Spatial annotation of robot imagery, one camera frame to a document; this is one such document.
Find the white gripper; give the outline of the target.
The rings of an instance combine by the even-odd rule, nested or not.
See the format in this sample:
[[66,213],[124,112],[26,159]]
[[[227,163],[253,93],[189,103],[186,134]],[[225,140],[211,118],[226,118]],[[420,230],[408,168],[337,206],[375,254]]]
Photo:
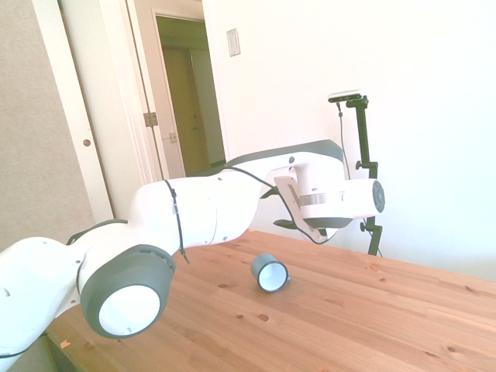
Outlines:
[[315,244],[328,242],[337,229],[316,229],[304,221],[301,217],[297,178],[295,176],[276,176],[274,181],[291,219],[278,219],[273,224],[283,229],[298,230],[307,240]]

